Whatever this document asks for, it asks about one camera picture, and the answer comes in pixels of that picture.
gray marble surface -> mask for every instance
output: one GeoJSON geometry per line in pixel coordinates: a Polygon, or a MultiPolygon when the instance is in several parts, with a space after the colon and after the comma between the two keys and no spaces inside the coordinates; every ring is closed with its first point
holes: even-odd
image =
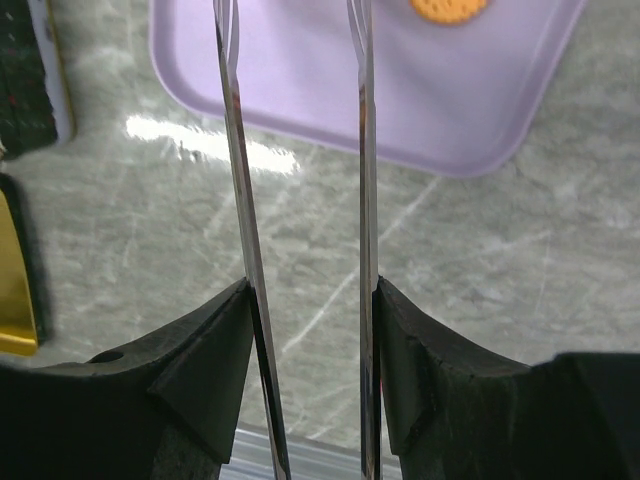
{"type": "MultiPolygon", "coordinates": [[[[56,0],[79,135],[4,164],[27,190],[56,337],[84,361],[243,275],[219,121],[156,79],[145,0],[56,0]]],[[[592,0],[516,158],[450,180],[379,166],[380,262],[501,354],[640,350],[640,5],[592,0]]],[[[250,131],[288,429],[359,447],[358,160],[250,131]]],[[[263,425],[252,362],[242,420],[263,425]]]]}

purple tray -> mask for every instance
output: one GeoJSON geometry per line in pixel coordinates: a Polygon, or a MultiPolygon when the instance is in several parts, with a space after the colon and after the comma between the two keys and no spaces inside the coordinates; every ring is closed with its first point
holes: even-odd
{"type": "MultiPolygon", "coordinates": [[[[378,156],[468,177],[522,143],[587,0],[493,0],[471,22],[374,1],[378,156]]],[[[247,124],[358,150],[357,62],[345,0],[240,0],[247,124]]],[[[211,0],[151,0],[151,56],[185,107],[222,116],[211,0]]]]}

yellow metallic object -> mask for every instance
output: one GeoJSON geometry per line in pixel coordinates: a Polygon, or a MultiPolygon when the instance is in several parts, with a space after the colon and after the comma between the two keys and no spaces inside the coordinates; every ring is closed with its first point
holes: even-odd
{"type": "Polygon", "coordinates": [[[0,352],[33,355],[38,329],[15,186],[0,175],[0,352]]]}

metal blade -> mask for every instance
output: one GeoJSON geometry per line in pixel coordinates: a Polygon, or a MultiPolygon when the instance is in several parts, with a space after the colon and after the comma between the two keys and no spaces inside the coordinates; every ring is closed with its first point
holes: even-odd
{"type": "Polygon", "coordinates": [[[290,480],[286,433],[236,73],[239,45],[237,0],[214,0],[214,12],[231,171],[245,271],[252,293],[251,307],[256,350],[267,411],[273,468],[276,480],[290,480]]]}
{"type": "Polygon", "coordinates": [[[362,478],[379,480],[380,361],[374,323],[378,286],[376,106],[371,0],[347,0],[360,87],[360,421],[362,478]]]}

cracker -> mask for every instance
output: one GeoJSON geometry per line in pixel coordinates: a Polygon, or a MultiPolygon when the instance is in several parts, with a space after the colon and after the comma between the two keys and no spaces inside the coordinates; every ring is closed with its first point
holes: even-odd
{"type": "Polygon", "coordinates": [[[486,8],[489,0],[411,0],[425,19],[445,25],[465,23],[486,8]]]}

